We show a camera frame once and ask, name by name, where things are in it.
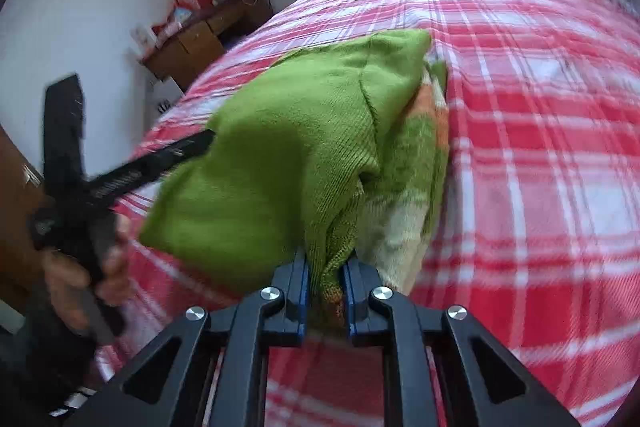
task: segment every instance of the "bed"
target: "bed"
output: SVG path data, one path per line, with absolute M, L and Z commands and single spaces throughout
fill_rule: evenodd
M 450 161 L 414 301 L 468 307 L 583 426 L 640 373 L 640 23 L 609 0 L 298 0 L 216 63 L 136 154 L 199 130 L 284 53 L 424 28 L 449 65 Z M 158 184 L 117 212 L 134 237 Z M 105 377 L 188 306 L 236 301 L 134 239 L 129 329 Z M 274 349 L 266 425 L 381 426 L 375 349 L 313 333 Z

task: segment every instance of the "desk drawer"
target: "desk drawer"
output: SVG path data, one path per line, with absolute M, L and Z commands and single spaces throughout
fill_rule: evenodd
M 180 33 L 178 40 L 182 43 L 188 54 L 199 54 L 208 48 L 217 49 L 220 47 L 220 41 L 204 21 L 194 24 L 188 30 Z
M 220 35 L 224 30 L 236 24 L 244 15 L 244 5 L 242 1 L 231 2 L 222 7 L 213 17 L 207 19 L 211 31 Z

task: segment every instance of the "wooden desk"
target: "wooden desk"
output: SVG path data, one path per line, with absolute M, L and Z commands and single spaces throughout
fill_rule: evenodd
M 156 78 L 171 76 L 186 91 L 202 71 L 225 54 L 226 42 L 254 32 L 272 16 L 268 0 L 225 0 L 194 13 L 142 63 Z

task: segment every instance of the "bed sheet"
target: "bed sheet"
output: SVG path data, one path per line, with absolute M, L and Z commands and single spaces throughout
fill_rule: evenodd
M 608 0 L 298 0 L 210 66 L 142 154 L 199 130 L 282 54 L 391 28 L 430 31 L 449 65 L 442 219 L 412 299 L 469 308 L 586 427 L 640 372 L 640 26 Z M 158 184 L 117 211 L 134 235 Z M 132 240 L 129 330 L 113 374 L 191 305 L 236 301 Z M 375 349 L 311 334 L 274 349 L 266 425 L 381 426 Z

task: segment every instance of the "human hand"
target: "human hand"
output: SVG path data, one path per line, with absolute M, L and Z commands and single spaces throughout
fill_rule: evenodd
M 116 220 L 116 244 L 111 247 L 102 263 L 104 279 L 95 288 L 95 294 L 110 306 L 120 306 L 132 295 L 124 245 L 130 222 L 122 216 Z M 87 318 L 80 304 L 79 290 L 89 286 L 89 273 L 72 258 L 56 250 L 47 250 L 43 259 L 44 279 L 49 289 L 51 304 L 58 317 L 72 331 L 86 331 Z

